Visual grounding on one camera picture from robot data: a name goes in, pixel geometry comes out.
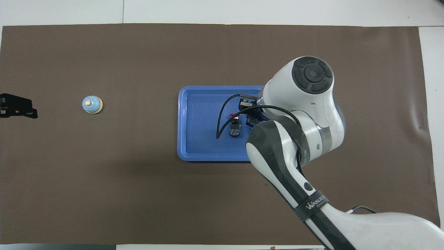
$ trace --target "brown tablecloth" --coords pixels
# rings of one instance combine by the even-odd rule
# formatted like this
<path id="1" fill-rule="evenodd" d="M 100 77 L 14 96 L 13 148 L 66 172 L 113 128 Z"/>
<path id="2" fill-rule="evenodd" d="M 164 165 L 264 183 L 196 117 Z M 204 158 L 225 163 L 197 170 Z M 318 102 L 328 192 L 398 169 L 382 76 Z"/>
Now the brown tablecloth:
<path id="1" fill-rule="evenodd" d="M 0 120 L 0 243 L 319 244 L 251 164 L 176 153 L 182 87 L 264 85 L 305 55 L 331 65 L 347 121 L 307 178 L 338 209 L 439 225 L 418 28 L 16 26 L 0 92 L 39 118 Z"/>

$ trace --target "white robotic arm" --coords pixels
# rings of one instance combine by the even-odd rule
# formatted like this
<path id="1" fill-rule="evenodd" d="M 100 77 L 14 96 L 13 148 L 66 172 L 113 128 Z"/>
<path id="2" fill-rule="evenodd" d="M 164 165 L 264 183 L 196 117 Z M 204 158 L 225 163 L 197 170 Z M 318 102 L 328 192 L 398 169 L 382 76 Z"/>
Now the white robotic arm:
<path id="1" fill-rule="evenodd" d="M 254 167 L 329 250 L 441 250 L 444 232 L 410 214 L 349 214 L 328 204 L 297 169 L 338 147 L 345 122 L 333 100 L 334 75 L 321 59 L 292 60 L 264 86 L 257 105 L 268 121 L 253 127 L 246 149 Z"/>

